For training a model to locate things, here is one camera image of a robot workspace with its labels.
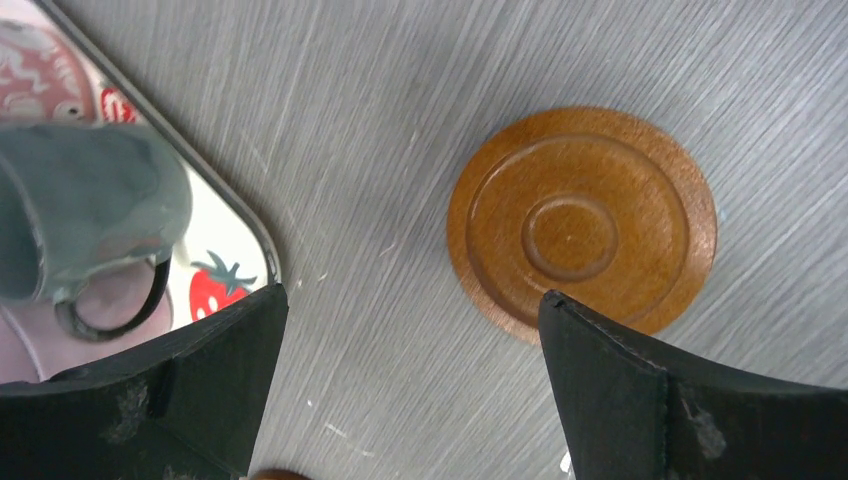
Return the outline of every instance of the wooden coaster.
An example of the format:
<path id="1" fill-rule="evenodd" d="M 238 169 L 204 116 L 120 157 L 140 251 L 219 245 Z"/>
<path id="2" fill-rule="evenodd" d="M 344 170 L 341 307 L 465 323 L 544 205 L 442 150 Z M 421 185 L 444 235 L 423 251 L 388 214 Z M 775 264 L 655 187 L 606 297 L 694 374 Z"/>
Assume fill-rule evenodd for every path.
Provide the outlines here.
<path id="1" fill-rule="evenodd" d="M 267 471 L 257 474 L 253 480 L 309 480 L 303 475 L 283 471 Z"/>
<path id="2" fill-rule="evenodd" d="M 533 344 L 550 289 L 656 333 L 694 300 L 715 255 L 715 207 L 695 162 L 613 110 L 551 110 L 507 127 L 468 163 L 449 208 L 466 293 Z"/>

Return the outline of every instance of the gray mug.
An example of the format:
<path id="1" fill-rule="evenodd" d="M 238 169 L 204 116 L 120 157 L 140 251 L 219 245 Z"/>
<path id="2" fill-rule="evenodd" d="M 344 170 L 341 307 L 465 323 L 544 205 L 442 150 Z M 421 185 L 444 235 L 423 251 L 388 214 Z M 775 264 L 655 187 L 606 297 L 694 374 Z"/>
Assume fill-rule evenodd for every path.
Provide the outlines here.
<path id="1" fill-rule="evenodd" d="M 0 127 L 0 302 L 51 301 L 75 337 L 117 338 L 161 301 L 190 216 L 186 171 L 152 127 Z M 110 330 L 80 318 L 74 302 L 94 274 L 141 261 L 156 274 L 134 318 Z"/>

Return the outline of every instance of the brown coaster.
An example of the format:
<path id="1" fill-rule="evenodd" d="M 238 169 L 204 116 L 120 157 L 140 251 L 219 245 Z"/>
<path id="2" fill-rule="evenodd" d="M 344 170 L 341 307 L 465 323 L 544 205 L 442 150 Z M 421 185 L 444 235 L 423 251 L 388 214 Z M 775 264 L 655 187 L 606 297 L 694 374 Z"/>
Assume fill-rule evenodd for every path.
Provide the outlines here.
<path id="1" fill-rule="evenodd" d="M 309 480 L 303 475 L 298 475 L 292 472 L 282 472 L 282 471 L 267 471 L 257 474 L 253 477 L 253 480 Z"/>
<path id="2" fill-rule="evenodd" d="M 549 289 L 639 332 L 665 328 L 703 286 L 716 231 L 709 187 L 680 145 L 636 117 L 584 107 L 533 115 L 486 142 L 447 225 L 465 291 L 534 344 Z"/>

